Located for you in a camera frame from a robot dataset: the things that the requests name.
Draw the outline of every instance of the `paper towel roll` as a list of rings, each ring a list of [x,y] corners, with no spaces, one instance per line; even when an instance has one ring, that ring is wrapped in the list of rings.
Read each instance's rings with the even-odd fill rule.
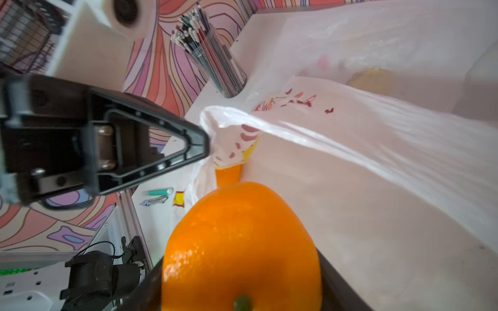
[[[152,12],[150,0],[86,0],[97,20],[131,38],[145,37],[147,18]]]

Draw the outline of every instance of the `green marker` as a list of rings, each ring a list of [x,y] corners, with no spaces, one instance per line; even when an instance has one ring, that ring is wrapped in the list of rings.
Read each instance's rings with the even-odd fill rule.
[[[173,188],[144,191],[144,195],[148,195],[151,197],[152,196],[170,196],[172,194],[173,194]]]

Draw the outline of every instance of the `wire basket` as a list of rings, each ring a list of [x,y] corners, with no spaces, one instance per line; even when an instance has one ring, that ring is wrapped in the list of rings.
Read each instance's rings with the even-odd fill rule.
[[[0,63],[16,74],[43,74],[64,18],[45,0],[0,0]]]

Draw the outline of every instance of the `orange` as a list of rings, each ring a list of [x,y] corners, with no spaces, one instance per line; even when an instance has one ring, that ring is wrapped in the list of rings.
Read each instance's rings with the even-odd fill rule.
[[[216,185],[222,187],[238,183],[241,180],[243,166],[244,164],[238,164],[227,169],[215,170]]]
[[[319,311],[318,254],[275,192],[238,183],[202,198],[173,231],[164,253],[162,311]]]

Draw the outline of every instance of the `patterned wallpaper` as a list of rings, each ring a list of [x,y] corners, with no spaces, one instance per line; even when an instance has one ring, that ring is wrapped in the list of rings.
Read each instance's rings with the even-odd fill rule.
[[[143,96],[170,112],[184,116],[207,80],[190,64],[183,51],[170,44],[171,30],[178,17],[195,0],[150,0],[156,4],[150,18],[154,28],[135,42],[130,55],[124,91]],[[355,2],[354,0],[253,0],[256,8],[307,6]],[[236,0],[202,0],[211,23],[229,45],[246,24]],[[150,131],[150,144],[162,150],[169,136]],[[49,202],[54,206],[84,202],[83,191],[64,194]],[[116,202],[116,195],[96,198],[87,208],[51,211],[40,204],[9,205],[0,197],[0,251],[80,250],[103,224]]]

